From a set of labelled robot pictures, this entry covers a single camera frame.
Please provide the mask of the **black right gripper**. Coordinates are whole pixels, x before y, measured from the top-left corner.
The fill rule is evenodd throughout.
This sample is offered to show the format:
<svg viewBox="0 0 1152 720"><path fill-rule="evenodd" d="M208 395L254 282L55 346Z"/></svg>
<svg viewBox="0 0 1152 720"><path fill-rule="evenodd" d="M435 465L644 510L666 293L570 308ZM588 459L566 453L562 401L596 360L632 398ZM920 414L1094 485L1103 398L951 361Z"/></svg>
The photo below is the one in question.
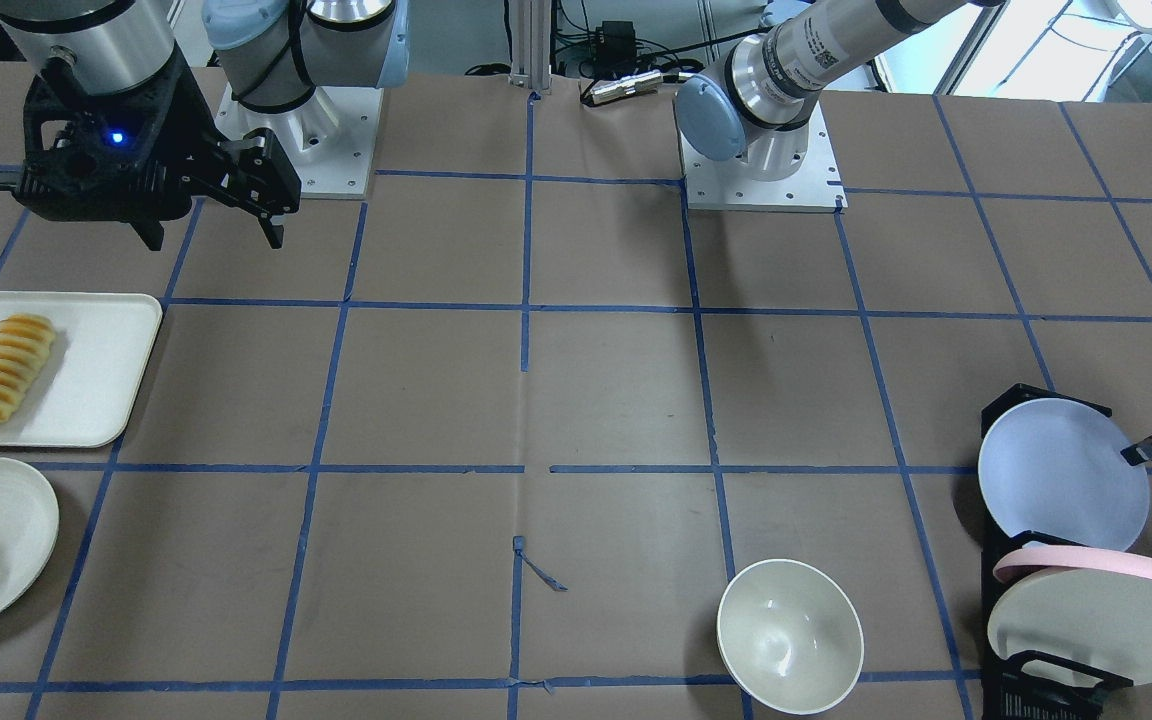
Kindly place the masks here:
<svg viewBox="0 0 1152 720"><path fill-rule="evenodd" d="M285 247L285 214L301 205L301 179L271 129L221 141L182 51L141 85L88 94L77 63L52 51L26 92L26 156L0 170L0 192L51 222L119 222L147 250L164 222L198 195L256 217L271 249Z"/></svg>

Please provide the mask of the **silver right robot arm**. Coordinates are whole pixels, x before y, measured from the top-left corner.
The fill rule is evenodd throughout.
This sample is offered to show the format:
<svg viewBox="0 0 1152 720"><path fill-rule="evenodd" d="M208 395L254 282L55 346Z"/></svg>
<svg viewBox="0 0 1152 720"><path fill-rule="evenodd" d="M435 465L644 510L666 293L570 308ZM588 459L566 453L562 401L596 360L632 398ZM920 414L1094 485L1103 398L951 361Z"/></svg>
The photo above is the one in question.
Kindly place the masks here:
<svg viewBox="0 0 1152 720"><path fill-rule="evenodd" d="M205 1L227 74L218 111L152 1L0 1L35 69L24 158L0 192L51 222L128 225L162 247L197 197L247 211L270 247L303 199L362 199L381 100L410 67L403 1Z"/></svg>

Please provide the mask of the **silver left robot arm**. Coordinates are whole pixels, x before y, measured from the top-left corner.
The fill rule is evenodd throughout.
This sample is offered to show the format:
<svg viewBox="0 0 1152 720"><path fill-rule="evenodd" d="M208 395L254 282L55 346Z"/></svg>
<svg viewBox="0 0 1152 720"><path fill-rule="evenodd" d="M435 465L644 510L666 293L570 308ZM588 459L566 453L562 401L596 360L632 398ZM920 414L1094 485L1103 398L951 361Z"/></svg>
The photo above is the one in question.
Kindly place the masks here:
<svg viewBox="0 0 1152 720"><path fill-rule="evenodd" d="M1002 1L814 1L685 81L675 100L681 137L710 161L736 161L756 142L799 132L823 88L967 3ZM1121 455L1152 462L1152 435Z"/></svg>

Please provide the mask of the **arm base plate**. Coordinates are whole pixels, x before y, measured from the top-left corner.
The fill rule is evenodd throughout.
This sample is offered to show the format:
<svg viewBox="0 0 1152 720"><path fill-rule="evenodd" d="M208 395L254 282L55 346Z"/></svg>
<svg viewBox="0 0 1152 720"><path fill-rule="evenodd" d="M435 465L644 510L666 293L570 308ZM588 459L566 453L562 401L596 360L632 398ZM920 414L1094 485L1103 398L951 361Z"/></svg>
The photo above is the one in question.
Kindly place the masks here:
<svg viewBox="0 0 1152 720"><path fill-rule="evenodd" d="M703 211L835 213L849 206L823 105L787 138L763 137L744 156L714 161L679 137L687 205Z"/></svg>
<svg viewBox="0 0 1152 720"><path fill-rule="evenodd" d="M243 108L225 88L215 122L232 141L259 127L273 129L305 199L364 200L384 97L381 88L316 88L301 108L262 114Z"/></svg>

